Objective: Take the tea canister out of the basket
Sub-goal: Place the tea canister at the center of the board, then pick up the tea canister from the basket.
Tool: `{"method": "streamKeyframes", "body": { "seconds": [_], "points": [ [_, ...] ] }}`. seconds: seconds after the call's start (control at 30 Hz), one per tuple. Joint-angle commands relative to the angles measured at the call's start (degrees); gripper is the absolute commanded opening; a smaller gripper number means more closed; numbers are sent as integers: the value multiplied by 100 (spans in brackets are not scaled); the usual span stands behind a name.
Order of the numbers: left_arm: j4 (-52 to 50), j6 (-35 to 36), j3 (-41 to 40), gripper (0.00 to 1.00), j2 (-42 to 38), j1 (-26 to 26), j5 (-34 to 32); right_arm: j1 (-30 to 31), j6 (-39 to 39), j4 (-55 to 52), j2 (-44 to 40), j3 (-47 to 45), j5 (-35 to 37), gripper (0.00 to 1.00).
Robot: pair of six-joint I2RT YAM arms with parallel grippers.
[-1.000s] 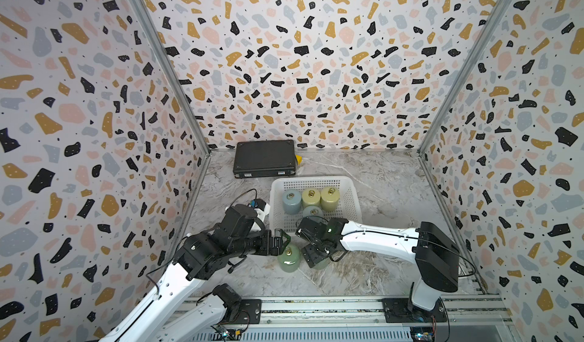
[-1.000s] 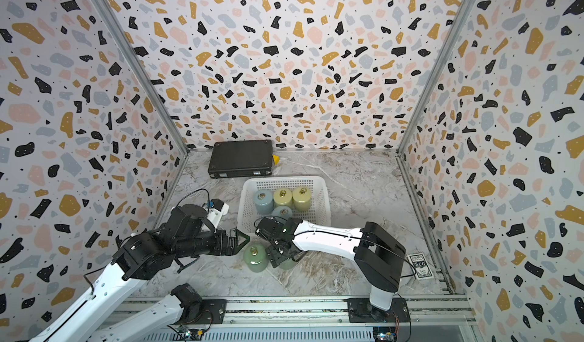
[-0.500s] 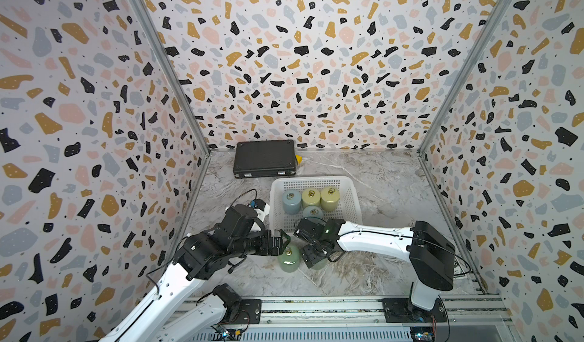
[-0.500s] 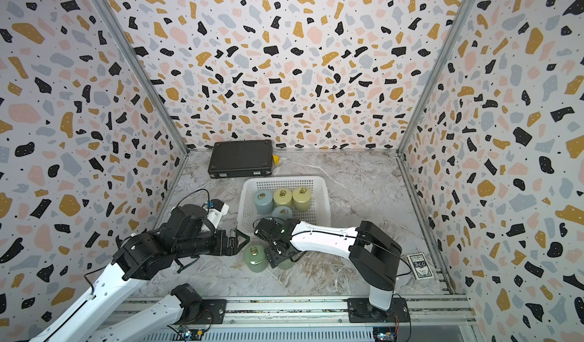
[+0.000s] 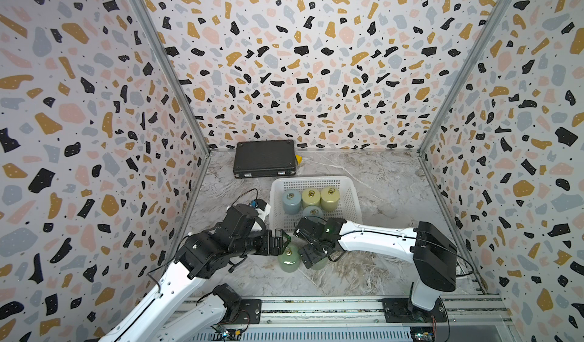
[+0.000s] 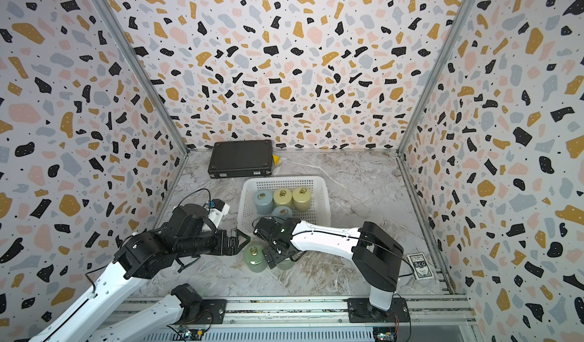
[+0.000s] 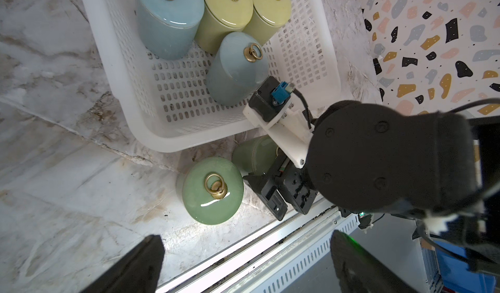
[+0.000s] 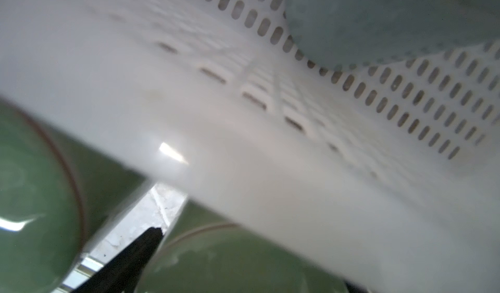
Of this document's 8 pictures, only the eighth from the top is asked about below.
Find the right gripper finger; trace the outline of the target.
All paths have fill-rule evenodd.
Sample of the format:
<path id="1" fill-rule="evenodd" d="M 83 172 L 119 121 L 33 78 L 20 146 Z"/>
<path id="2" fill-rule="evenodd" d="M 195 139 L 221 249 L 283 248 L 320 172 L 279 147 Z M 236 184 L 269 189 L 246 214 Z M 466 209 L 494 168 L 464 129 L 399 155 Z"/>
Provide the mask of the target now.
<path id="1" fill-rule="evenodd" d="M 164 234 L 150 227 L 74 292 L 133 292 Z"/>

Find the green tea canister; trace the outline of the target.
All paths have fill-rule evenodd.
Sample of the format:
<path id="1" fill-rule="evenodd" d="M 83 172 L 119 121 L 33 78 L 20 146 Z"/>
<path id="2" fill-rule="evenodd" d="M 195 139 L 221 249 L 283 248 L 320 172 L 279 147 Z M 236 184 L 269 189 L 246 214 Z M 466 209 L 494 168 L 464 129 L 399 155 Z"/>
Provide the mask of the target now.
<path id="1" fill-rule="evenodd" d="M 133 169 L 2 101 L 1 291 L 54 291 L 149 187 Z"/>
<path id="2" fill-rule="evenodd" d="M 347 292 L 345 282 L 187 201 L 136 292 Z"/>

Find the white plastic basket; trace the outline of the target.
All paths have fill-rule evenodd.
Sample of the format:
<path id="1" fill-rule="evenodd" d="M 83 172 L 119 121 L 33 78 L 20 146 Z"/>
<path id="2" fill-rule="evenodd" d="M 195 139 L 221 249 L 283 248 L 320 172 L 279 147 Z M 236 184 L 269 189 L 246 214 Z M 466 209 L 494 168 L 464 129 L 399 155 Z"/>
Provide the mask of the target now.
<path id="1" fill-rule="evenodd" d="M 499 40 L 330 69 L 285 0 L 1 0 L 1 96 L 375 292 L 499 291 Z"/>

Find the blue tea canister front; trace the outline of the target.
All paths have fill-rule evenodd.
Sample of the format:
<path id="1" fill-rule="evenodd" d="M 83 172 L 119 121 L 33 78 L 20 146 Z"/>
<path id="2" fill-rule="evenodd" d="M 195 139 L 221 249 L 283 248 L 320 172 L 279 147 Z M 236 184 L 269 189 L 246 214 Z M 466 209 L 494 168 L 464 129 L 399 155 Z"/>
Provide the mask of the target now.
<path id="1" fill-rule="evenodd" d="M 388 64 L 499 38 L 499 0 L 285 0 L 289 33 L 315 64 Z"/>

